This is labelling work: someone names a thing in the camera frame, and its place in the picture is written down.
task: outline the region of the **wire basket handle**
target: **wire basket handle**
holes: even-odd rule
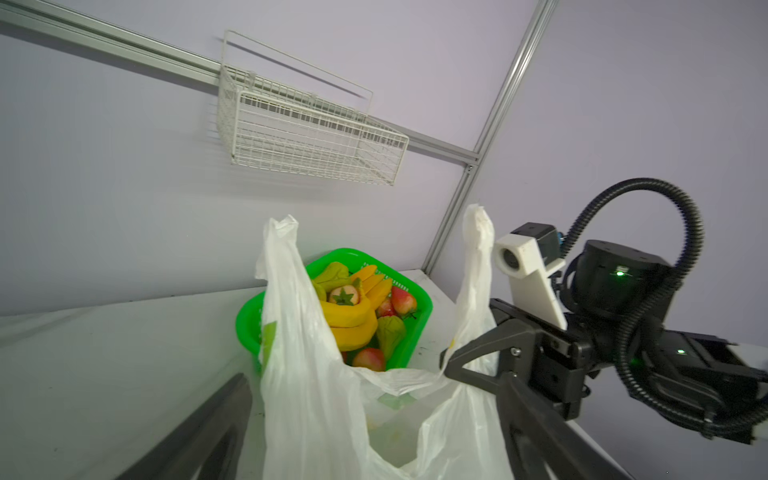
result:
[[[280,54],[282,54],[282,55],[285,55],[285,56],[287,56],[287,57],[289,57],[289,58],[292,58],[293,60],[296,60],[296,61],[300,61],[301,63],[303,63],[303,64],[305,64],[305,65],[309,65],[309,66],[310,66],[310,67],[312,67],[312,68],[316,68],[317,70],[320,70],[320,71],[321,71],[321,72],[323,72],[323,73],[327,73],[328,75],[331,75],[331,76],[333,76],[333,77],[336,77],[336,78],[338,78],[339,80],[344,80],[345,82],[347,82],[347,83],[349,83],[349,84],[355,85],[356,87],[358,87],[358,88],[361,88],[361,89],[363,89],[363,90],[367,91],[368,93],[370,93],[370,94],[371,94],[371,96],[370,96],[370,99],[368,100],[368,102],[369,102],[369,104],[371,104],[371,103],[373,102],[373,91],[372,91],[372,90],[369,90],[368,88],[365,88],[365,87],[363,87],[362,85],[360,85],[360,84],[357,84],[357,83],[355,83],[354,81],[351,81],[351,80],[349,80],[349,79],[347,79],[347,78],[344,78],[344,77],[342,77],[342,76],[340,76],[340,75],[337,75],[337,74],[335,74],[335,73],[333,73],[333,72],[331,72],[331,71],[327,71],[325,68],[320,68],[320,67],[318,67],[318,66],[317,66],[317,65],[315,65],[315,64],[311,64],[311,63],[309,63],[308,61],[302,60],[301,58],[298,58],[298,57],[294,57],[294,56],[293,56],[293,55],[291,55],[290,53],[286,53],[285,51],[282,51],[282,50],[278,50],[277,48],[274,48],[272,45],[268,45],[268,44],[264,43],[263,41],[258,41],[258,40],[256,40],[255,38],[251,38],[251,37],[249,37],[248,35],[243,35],[242,33],[238,32],[238,31],[236,31],[236,30],[226,30],[226,31],[224,31],[224,42],[223,42],[223,44],[221,45],[221,64],[222,64],[222,66],[226,65],[226,62],[225,62],[225,54],[226,54],[226,52],[227,52],[227,45],[228,45],[228,42],[229,42],[229,37],[230,37],[231,35],[238,35],[238,36],[240,36],[240,37],[243,37],[243,38],[245,38],[245,39],[247,39],[247,40],[250,40],[250,41],[252,41],[252,42],[254,42],[254,43],[257,43],[257,44],[259,44],[259,45],[262,45],[263,47],[267,47],[267,48],[269,48],[269,49],[271,49],[271,50],[274,50],[274,51],[276,51],[277,53],[280,53]]]

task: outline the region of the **white table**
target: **white table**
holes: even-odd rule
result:
[[[437,372],[454,304],[421,270],[402,273],[434,306],[409,366]],[[0,317],[0,472],[114,478],[243,372],[253,408],[237,477],[261,478],[263,404],[234,320],[262,290]]]

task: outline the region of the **wire rack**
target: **wire rack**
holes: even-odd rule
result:
[[[227,31],[225,47],[228,35],[255,41]],[[223,59],[219,80],[217,126],[234,164],[395,184],[407,136],[353,108],[262,78]]]

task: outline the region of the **metal beam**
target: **metal beam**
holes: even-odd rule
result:
[[[528,28],[525,30],[525,35],[523,35],[515,59],[512,61],[512,65],[509,68],[502,89],[498,93],[496,102],[491,109],[488,120],[485,122],[478,143],[475,146],[475,152],[478,154],[478,162],[474,167],[467,166],[465,168],[465,175],[456,187],[456,192],[451,199],[448,211],[445,212],[440,227],[438,227],[437,235],[432,241],[427,257],[424,260],[422,270],[424,270],[424,273],[427,275],[430,275],[434,270],[435,264],[440,257],[440,253],[445,247],[445,241],[448,239],[448,235],[451,233],[451,229],[455,225],[458,215],[464,209],[467,195],[472,189],[472,185],[478,176],[478,172],[482,167],[485,156],[488,154],[488,150],[493,144],[496,133],[507,114],[509,104],[520,86],[523,75],[528,69],[528,64],[531,62],[531,57],[533,56],[536,47],[538,47],[541,36],[547,28],[549,19],[557,4],[558,0],[539,0],[538,5],[536,5],[536,10],[531,18],[531,22],[528,24]]]
[[[218,87],[221,63],[45,0],[0,0],[0,22]],[[408,150],[477,164],[478,154],[384,121],[410,137]]]

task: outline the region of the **white bracket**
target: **white bracket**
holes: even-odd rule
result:
[[[565,266],[565,260],[558,258],[545,266],[536,239],[513,233],[496,240],[493,259],[498,269],[509,276],[512,302],[516,307],[559,329],[568,328],[549,280],[550,275]]]

